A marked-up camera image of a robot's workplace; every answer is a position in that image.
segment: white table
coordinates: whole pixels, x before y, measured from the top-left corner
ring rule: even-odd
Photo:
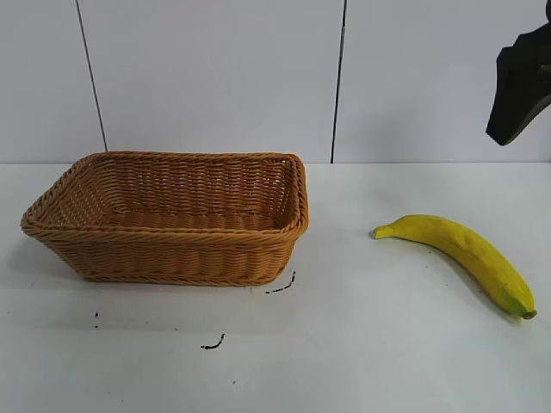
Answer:
[[[0,166],[3,413],[551,411],[551,164],[309,165],[310,230],[253,289],[80,280],[19,230],[67,166]],[[538,316],[514,323],[443,255],[368,237],[407,213],[488,237]]]

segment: black mark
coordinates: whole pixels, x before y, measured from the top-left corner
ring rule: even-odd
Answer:
[[[272,294],[272,293],[279,293],[280,291],[283,291],[283,290],[287,290],[288,288],[290,288],[293,283],[294,283],[294,277],[296,276],[296,271],[293,271],[293,278],[291,278],[291,282],[289,282],[289,285],[288,286],[285,286],[285,287],[282,287],[282,288],[278,288],[274,291],[267,291],[266,293],[267,294]]]
[[[221,343],[224,341],[224,337],[226,336],[226,333],[222,334],[222,336],[220,336],[220,341],[213,345],[213,346],[201,346],[201,348],[203,350],[214,350],[215,348],[218,348],[220,347]]]

